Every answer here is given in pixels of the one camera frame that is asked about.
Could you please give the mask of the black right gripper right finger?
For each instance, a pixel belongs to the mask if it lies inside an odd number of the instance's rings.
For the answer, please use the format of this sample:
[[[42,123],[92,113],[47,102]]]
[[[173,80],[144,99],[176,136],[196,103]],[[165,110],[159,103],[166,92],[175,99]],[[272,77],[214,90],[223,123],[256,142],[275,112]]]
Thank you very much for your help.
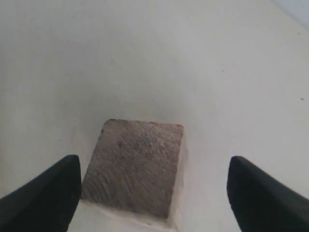
[[[230,160],[226,191],[242,232],[307,232],[309,201],[241,156]]]

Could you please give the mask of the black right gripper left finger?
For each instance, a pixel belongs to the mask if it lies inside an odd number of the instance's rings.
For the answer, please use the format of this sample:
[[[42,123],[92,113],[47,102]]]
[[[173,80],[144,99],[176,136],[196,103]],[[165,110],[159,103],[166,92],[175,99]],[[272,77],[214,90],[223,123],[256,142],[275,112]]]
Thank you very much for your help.
[[[67,155],[0,200],[2,232],[66,232],[81,196],[77,155]]]

